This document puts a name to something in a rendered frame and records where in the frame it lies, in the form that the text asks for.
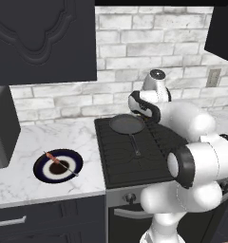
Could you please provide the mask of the dark blue and white plate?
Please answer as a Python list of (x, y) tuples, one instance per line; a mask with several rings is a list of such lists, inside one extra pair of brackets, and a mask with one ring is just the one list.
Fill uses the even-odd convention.
[(49, 153), (60, 161), (54, 162), (46, 154), (39, 157), (33, 165), (33, 174), (45, 183), (62, 183), (75, 178), (82, 170), (82, 156), (71, 149), (54, 149)]

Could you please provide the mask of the dark upper cupboard door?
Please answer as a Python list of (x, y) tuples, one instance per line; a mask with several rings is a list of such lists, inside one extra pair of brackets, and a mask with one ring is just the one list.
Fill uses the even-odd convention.
[(0, 85), (96, 79), (95, 0), (0, 0)]

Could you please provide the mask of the black frying pan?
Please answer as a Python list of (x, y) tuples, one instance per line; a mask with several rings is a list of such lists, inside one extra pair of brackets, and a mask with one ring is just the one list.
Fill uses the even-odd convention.
[(133, 146), (135, 155), (141, 155), (140, 149), (135, 139), (135, 134), (138, 134), (144, 129), (144, 122), (139, 117), (130, 114), (120, 114), (110, 119), (110, 128), (122, 135), (128, 135)]

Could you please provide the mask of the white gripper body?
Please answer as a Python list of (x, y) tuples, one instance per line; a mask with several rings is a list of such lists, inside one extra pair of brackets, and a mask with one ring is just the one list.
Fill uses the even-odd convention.
[(135, 114), (152, 116), (151, 104), (141, 99), (139, 91), (133, 91), (128, 96), (128, 107)]

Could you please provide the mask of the black range hood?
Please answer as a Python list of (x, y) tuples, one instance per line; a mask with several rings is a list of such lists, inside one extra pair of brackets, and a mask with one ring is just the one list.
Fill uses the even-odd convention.
[(96, 7), (226, 7), (228, 0), (94, 0)]

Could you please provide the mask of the dark drawer front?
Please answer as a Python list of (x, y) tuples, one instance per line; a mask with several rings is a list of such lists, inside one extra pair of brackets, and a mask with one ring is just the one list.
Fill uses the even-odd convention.
[(88, 196), (0, 209), (0, 221), (24, 215), (27, 216), (25, 223), (0, 227), (0, 234), (102, 221), (105, 219), (105, 197)]

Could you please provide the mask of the dark upper cupboard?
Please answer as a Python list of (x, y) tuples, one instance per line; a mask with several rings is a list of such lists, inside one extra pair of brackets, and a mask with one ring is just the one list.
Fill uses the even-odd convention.
[(228, 5), (214, 7), (204, 49), (228, 61)]

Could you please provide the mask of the black oven door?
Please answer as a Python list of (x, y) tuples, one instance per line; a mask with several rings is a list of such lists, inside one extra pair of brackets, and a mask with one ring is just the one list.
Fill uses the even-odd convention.
[[(108, 243), (139, 243), (152, 218), (121, 217), (114, 215), (114, 210), (108, 210)], [(220, 225), (224, 212), (225, 204), (206, 213), (188, 213), (180, 220), (178, 233), (185, 243), (224, 243), (228, 241)]]

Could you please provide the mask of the grey wall socket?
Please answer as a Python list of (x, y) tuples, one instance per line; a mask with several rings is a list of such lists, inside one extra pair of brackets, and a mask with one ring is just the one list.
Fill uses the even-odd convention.
[(220, 68), (211, 69), (209, 71), (209, 75), (206, 82), (207, 87), (216, 87), (218, 85), (220, 72)]

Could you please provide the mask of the black hob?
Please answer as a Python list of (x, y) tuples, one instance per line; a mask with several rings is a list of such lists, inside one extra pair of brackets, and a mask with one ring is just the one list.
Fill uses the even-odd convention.
[(171, 129), (146, 120), (135, 135), (138, 157), (130, 138), (109, 127), (110, 118), (96, 119), (95, 130), (104, 171), (105, 187), (115, 189), (172, 180), (166, 160), (168, 154), (187, 141)]

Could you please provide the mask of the dark grey countertop appliance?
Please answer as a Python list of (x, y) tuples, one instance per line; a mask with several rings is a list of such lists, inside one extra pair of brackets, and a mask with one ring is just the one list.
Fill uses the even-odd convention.
[(0, 169), (8, 167), (21, 132), (8, 86), (0, 86)]

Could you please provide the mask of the kebab skewer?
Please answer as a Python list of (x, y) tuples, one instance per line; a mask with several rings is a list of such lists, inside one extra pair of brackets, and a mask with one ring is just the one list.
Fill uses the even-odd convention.
[(72, 171), (69, 168), (67, 168), (61, 161), (59, 161), (57, 158), (55, 158), (54, 156), (52, 156), (49, 152), (44, 151), (44, 154), (47, 156), (47, 158), (51, 159), (54, 163), (60, 164), (62, 167), (64, 167), (65, 169), (67, 169), (75, 177), (78, 177), (79, 176), (74, 171)]

